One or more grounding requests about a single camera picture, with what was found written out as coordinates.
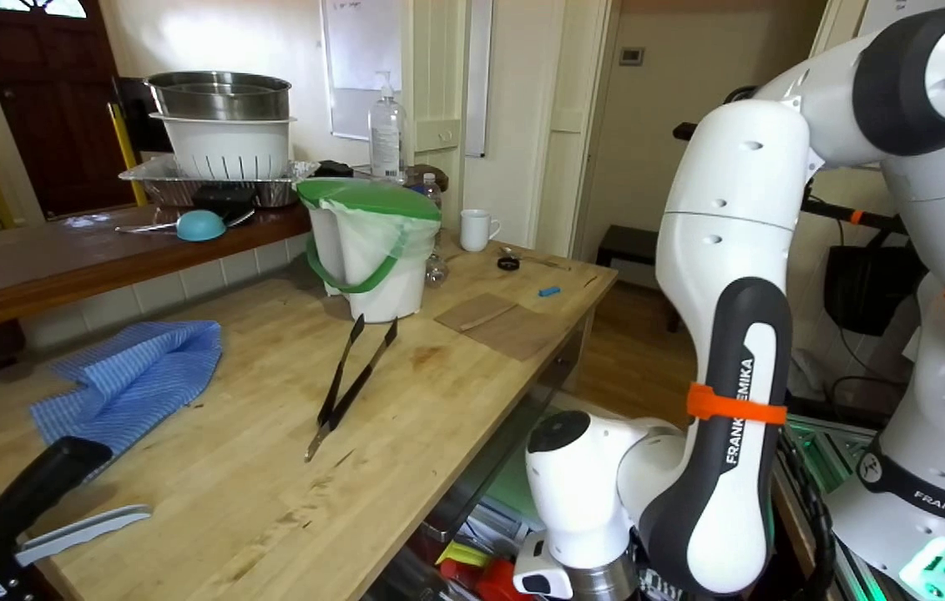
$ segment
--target blue towel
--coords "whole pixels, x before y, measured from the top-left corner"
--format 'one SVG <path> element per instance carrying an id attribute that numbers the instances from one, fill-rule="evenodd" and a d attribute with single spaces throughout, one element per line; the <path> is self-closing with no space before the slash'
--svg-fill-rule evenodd
<path id="1" fill-rule="evenodd" d="M 147 321 L 93 350 L 58 361 L 77 389 L 32 405 L 47 445 L 87 436 L 111 446 L 111 460 L 135 446 L 178 408 L 199 398 L 225 352 L 212 321 Z"/>

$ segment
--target stainless steel pot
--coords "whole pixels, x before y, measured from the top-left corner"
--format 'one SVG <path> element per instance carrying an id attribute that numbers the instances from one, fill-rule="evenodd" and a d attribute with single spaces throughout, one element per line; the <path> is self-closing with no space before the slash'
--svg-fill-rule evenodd
<path id="1" fill-rule="evenodd" d="M 147 75 L 159 118 L 288 120 L 288 80 L 234 69 L 172 69 Z"/>

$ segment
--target floor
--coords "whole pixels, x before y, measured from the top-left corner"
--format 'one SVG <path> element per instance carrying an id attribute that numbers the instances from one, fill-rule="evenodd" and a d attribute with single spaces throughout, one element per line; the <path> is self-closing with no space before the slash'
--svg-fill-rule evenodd
<path id="1" fill-rule="evenodd" d="M 597 308 L 569 395 L 627 418 L 688 424 L 684 389 L 694 379 L 694 346 L 680 327 L 668 329 L 658 302 L 658 290 L 614 284 Z"/>

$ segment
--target kitchen counter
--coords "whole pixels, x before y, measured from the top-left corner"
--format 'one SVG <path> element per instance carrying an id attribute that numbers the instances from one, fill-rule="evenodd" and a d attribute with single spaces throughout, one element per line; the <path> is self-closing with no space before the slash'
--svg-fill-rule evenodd
<path id="1" fill-rule="evenodd" d="M 0 322 L 308 229 L 303 207 L 256 213 L 212 242 L 118 229 L 150 220 L 153 207 L 113 207 L 0 229 Z"/>
<path id="2" fill-rule="evenodd" d="M 452 256 L 310 463 L 351 329 L 320 284 L 297 264 L 178 310 L 225 322 L 212 384 L 37 528 L 118 505 L 153 517 L 58 555 L 42 573 L 69 598 L 365 595 L 614 284 L 595 264 L 520 253 L 520 269 L 497 269 L 494 256 Z M 382 333 L 365 329 L 343 379 Z M 42 361 L 0 371 L 0 492 L 42 446 L 29 405 L 64 387 Z"/>

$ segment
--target orange band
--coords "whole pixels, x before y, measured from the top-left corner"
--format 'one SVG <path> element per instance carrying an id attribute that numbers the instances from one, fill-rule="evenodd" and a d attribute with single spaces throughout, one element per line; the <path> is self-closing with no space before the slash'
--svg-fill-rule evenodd
<path id="1" fill-rule="evenodd" d="M 743 401 L 743 398 L 718 398 L 706 384 L 691 384 L 691 395 L 684 398 L 684 410 L 698 419 L 731 418 L 731 419 L 786 424 L 786 408 L 755 405 L 755 401 Z"/>

